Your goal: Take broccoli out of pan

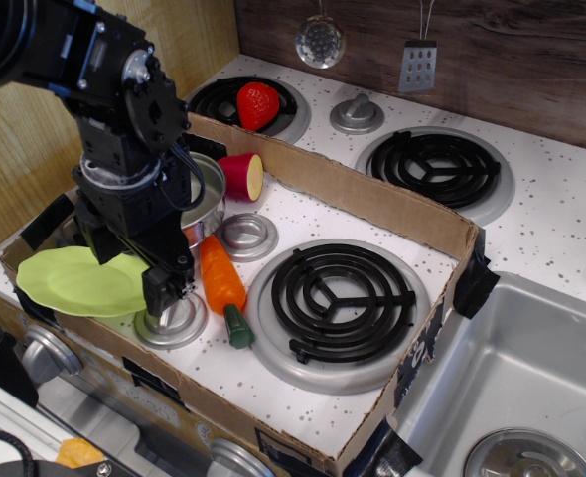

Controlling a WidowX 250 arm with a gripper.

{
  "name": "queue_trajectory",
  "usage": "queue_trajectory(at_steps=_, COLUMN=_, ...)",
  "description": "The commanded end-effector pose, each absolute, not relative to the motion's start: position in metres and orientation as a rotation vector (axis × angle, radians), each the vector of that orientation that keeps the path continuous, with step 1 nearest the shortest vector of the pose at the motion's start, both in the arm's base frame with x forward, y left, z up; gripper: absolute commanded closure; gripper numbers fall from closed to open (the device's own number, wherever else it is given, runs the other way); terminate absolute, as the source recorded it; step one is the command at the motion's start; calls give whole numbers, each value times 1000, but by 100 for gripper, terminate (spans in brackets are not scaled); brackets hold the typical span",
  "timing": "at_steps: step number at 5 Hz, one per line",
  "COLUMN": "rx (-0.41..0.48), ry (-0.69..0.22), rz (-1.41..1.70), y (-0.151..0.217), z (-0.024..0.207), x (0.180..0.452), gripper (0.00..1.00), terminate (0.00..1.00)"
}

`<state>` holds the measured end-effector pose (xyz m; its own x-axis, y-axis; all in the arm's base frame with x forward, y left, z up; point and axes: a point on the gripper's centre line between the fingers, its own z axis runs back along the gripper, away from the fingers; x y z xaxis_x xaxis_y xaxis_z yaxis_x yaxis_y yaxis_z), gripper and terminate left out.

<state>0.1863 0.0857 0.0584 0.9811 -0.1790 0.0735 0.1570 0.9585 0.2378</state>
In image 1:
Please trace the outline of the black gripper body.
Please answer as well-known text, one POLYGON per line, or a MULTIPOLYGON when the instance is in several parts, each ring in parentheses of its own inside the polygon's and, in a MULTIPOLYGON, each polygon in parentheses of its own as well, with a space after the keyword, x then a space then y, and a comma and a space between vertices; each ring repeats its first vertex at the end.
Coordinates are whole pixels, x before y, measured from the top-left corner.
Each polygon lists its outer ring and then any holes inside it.
POLYGON ((192 209, 194 163, 154 158, 133 175, 118 174, 88 157, 73 168, 79 187, 79 227, 99 263, 125 250, 166 272, 191 272, 194 259, 181 229, 192 209))

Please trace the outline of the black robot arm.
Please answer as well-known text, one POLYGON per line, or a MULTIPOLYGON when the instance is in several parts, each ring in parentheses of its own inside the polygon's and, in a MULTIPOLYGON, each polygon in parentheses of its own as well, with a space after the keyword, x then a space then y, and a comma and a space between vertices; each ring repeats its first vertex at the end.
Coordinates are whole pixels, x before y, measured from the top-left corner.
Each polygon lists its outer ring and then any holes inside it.
POLYGON ((185 141, 188 106, 154 45, 92 1, 0 1, 0 86, 53 93, 74 118, 83 153, 73 168, 75 219, 100 263, 129 250, 147 264, 150 315, 181 300, 194 260, 182 214, 203 199, 185 141))

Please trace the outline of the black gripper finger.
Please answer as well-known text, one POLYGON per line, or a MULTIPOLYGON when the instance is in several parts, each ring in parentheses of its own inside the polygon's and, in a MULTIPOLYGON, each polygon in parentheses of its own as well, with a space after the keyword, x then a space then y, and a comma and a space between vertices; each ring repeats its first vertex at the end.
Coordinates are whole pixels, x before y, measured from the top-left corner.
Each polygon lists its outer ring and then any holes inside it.
POLYGON ((143 296, 147 312, 161 315, 179 300, 184 299, 192 289, 194 271, 168 272, 162 267, 152 267, 142 274, 143 296))

